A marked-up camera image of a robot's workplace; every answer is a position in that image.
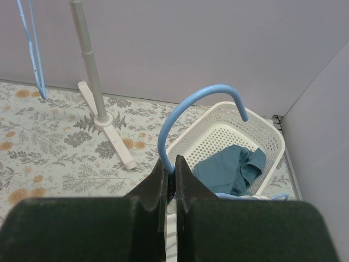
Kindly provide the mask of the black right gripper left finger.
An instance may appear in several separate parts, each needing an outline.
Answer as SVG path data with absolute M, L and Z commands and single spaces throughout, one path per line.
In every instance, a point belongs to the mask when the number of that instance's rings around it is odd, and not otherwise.
M 123 197 L 27 198 L 1 227 L 1 261 L 165 261 L 161 162 Z

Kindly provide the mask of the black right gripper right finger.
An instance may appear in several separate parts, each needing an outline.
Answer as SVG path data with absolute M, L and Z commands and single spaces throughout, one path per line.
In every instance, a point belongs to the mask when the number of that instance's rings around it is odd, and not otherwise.
M 303 201 L 223 200 L 175 163 L 178 261 L 338 261 L 322 215 Z

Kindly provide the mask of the black white striped tank top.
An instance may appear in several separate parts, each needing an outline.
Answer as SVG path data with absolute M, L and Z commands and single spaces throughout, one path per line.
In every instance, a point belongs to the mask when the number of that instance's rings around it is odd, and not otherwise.
M 177 196 L 167 206 L 167 224 L 166 224 L 166 261 L 177 262 Z

